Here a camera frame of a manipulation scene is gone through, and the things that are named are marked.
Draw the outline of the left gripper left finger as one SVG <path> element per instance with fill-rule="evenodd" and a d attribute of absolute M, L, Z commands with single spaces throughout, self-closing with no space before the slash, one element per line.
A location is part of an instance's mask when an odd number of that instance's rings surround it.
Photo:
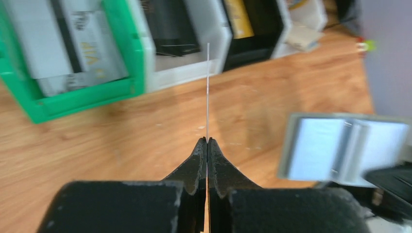
<path fill-rule="evenodd" d="M 40 233 L 199 233 L 204 230 L 207 142 L 159 181 L 73 181 L 56 193 Z"/>

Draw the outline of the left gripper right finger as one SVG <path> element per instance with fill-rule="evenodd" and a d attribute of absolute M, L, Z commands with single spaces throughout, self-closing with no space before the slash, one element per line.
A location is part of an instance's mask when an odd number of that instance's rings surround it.
<path fill-rule="evenodd" d="M 207 144 L 212 233 L 367 233 L 362 208 L 342 188 L 262 188 Z"/>

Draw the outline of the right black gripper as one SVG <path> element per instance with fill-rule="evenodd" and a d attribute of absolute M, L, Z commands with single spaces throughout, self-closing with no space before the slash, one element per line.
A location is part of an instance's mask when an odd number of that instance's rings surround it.
<path fill-rule="evenodd" d="M 395 166 L 372 170 L 364 178 L 378 188 L 355 187 L 334 182 L 318 182 L 313 187 L 342 188 L 352 194 L 364 208 L 364 217 L 381 217 L 389 222 L 411 224 L 412 166 Z"/>

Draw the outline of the grey card holder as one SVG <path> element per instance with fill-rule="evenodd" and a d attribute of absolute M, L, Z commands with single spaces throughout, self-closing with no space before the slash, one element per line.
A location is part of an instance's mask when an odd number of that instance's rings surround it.
<path fill-rule="evenodd" d="M 366 173 L 400 164 L 411 134 L 409 118 L 293 113 L 286 127 L 277 176 L 372 187 Z"/>

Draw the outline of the white silver credit card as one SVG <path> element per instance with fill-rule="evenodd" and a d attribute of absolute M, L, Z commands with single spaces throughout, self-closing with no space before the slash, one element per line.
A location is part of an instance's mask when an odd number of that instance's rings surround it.
<path fill-rule="evenodd" d="M 206 59 L 206 142 L 209 141 L 209 77 L 210 77 L 210 43 L 207 43 Z"/>

